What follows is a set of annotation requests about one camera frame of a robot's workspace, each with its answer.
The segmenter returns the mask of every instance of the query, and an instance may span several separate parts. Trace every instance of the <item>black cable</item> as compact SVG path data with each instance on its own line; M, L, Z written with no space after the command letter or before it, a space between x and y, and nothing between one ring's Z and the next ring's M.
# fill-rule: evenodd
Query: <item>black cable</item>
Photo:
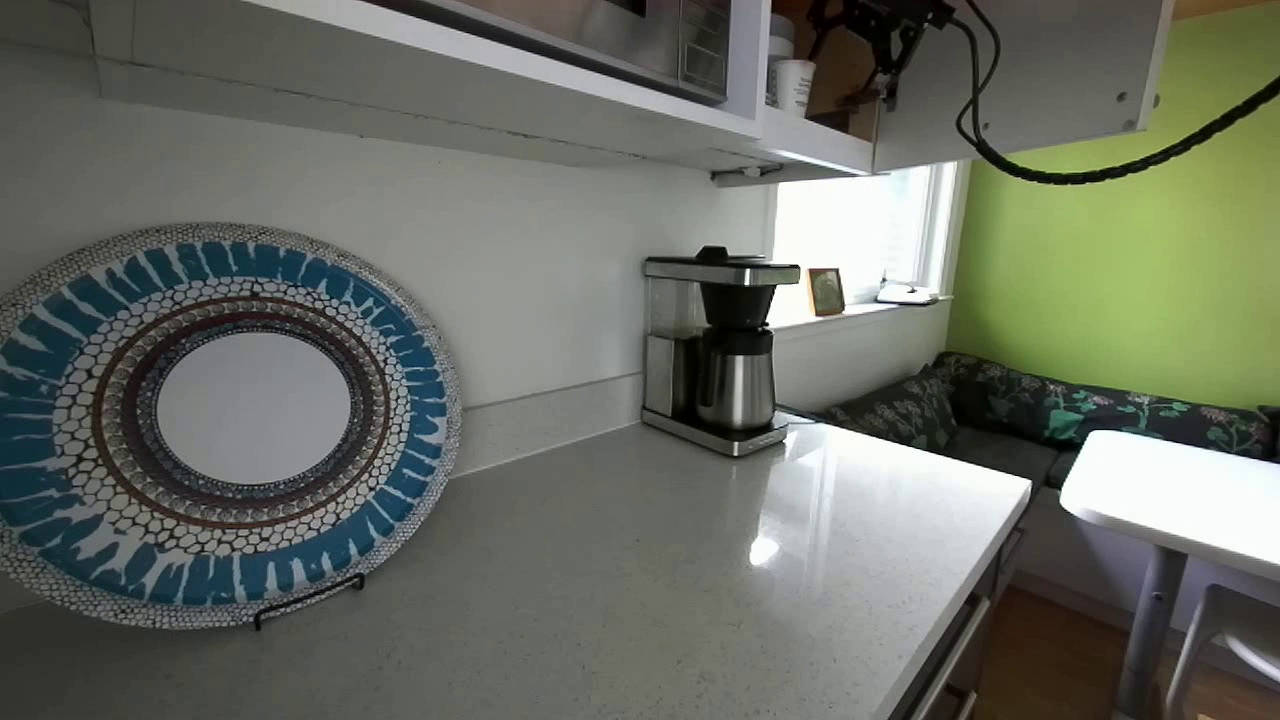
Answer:
M1280 77L1272 77L1265 89L1255 89L1251 96L1243 96L1240 104L1232 104L1230 113L1219 113L1216 120L1208 120L1205 129L1190 133L1185 141L1159 149L1159 152L1150 152L1150 156L1137 156L1137 161L1123 161L1123 164L1110 164L1110 168L1087 168L1087 173L1044 173L1044 168L1024 168L1018 161L1008 161L1005 152L997 152L988 141L985 141L985 129L979 129L979 104L985 104L985 89L1001 63L1001 31L997 23L967 0L967 8L979 15L979 23L988 27L994 36L994 63L988 73L979 73L979 42L975 42L975 31L964 23L964 18L952 18L952 27L964 31L967 39L967 104L958 113L958 133L975 149L979 161L988 161L994 168L1018 177L1018 178L1029 178L1029 185L1110 185L1110 178L1123 178L1123 177L1137 177L1137 173L1150 173L1156 164L1169 164L1199 143L1208 143L1216 133L1240 125L1243 115L1251 115L1255 107L1265 107L1268 101L1280 96Z

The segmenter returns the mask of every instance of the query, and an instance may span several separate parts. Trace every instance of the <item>blue patterned plate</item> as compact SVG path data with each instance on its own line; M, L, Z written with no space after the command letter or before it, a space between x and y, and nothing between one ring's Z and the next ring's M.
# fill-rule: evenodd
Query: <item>blue patterned plate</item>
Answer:
M230 484L168 449L165 375L236 331L342 368L350 420L312 467ZM455 424L434 318L369 263L244 223L119 236L0 304L0 568L113 625L249 625L387 558L440 499Z

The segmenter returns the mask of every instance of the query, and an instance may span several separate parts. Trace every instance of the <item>upper cabinet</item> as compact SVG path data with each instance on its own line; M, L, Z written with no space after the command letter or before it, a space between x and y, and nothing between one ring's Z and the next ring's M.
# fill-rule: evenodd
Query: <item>upper cabinet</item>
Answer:
M726 81L711 89L688 89L688 77L670 82L643 69L611 69L609 52L578 56L550 36L521 39L513 27L470 18L477 4L497 0L89 0L79 8L106 96L135 104L560 164L685 164L726 185L967 156L952 129L972 89L958 27L922 36L893 107L869 104L827 129L768 104L777 11L768 0L722 0L711 69L722 63ZM673 4L717 0L578 4L578 11L601 11L598 4L673 11ZM1005 36L1005 60L985 101L988 141L1012 152L1140 129L1154 107L1169 4L985 0ZM593 31L609 42L629 27L601 23ZM822 89L869 77L869 52L852 46L856 31L840 36L847 36L845 52L840 42L822 52Z

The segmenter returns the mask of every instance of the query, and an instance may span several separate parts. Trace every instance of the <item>white wall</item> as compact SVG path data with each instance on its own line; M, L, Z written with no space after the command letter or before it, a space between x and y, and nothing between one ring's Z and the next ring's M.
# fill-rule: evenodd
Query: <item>white wall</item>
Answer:
M91 63L0 42L0 293L79 243L184 218L308 232L402 279L451 344L466 467L485 467L638 420L642 258L768 253L772 202L768 188L722 192L702 173L590 173L109 104ZM944 316L784 331L779 401L856 397L939 344Z

